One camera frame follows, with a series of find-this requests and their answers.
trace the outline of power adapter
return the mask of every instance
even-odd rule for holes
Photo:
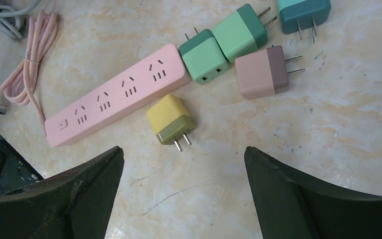
[[[50,146],[68,145],[191,80],[169,44],[45,121]]]
[[[270,9],[268,7],[256,14],[247,3],[213,28],[213,35],[230,63],[234,63],[240,56],[255,52],[269,41],[265,25],[277,17],[274,16],[264,24],[260,17]]]
[[[187,134],[195,129],[196,124],[178,97],[166,95],[147,111],[147,117],[161,144],[175,144],[182,151],[178,140],[184,137],[191,145]]]
[[[284,34],[299,32],[313,28],[317,36],[317,25],[323,24],[329,18],[332,8],[330,0],[277,0]]]
[[[209,29],[198,32],[179,47],[182,60],[187,66],[192,79],[204,85],[223,72],[229,70],[229,64],[223,56],[216,39]]]
[[[288,74],[305,71],[287,72],[286,62],[301,58],[297,56],[285,60],[281,46],[237,58],[235,66],[242,97],[251,100],[286,91],[289,87]]]

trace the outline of marble table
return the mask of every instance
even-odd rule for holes
[[[28,0],[14,0],[22,8]],[[284,35],[268,27],[267,46],[282,45],[288,92],[244,100],[235,68],[201,86],[175,90],[198,127],[182,142],[160,145],[146,118],[155,102],[98,132],[51,148],[31,104],[11,105],[0,133],[45,178],[119,145],[125,167],[106,238],[261,238],[248,184],[249,145],[327,182],[382,195],[382,0],[331,0],[329,20]],[[168,43],[180,46],[245,3],[256,11],[274,0],[43,0],[61,24],[40,65],[35,96],[52,116]],[[24,56],[26,41],[0,33],[0,83]]]

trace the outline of power outlet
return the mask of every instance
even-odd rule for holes
[[[191,81],[169,44],[45,121],[50,146],[69,145]]]

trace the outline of pink charger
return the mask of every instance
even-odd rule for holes
[[[166,45],[45,121],[50,146],[68,145],[191,81]]]
[[[301,58],[297,56],[285,60],[281,46],[237,58],[235,67],[242,97],[251,100],[286,91],[289,87],[288,74],[305,71],[300,69],[287,72],[286,62]]]

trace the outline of pink power cord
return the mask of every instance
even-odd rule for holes
[[[25,58],[21,60],[17,68],[0,85],[0,93],[3,91],[3,94],[11,103],[24,106],[29,101],[33,102],[43,129],[45,128],[45,116],[33,93],[37,85],[39,62],[52,45],[58,32],[58,24],[57,16],[54,12],[45,14],[42,10],[37,20],[30,17]]]

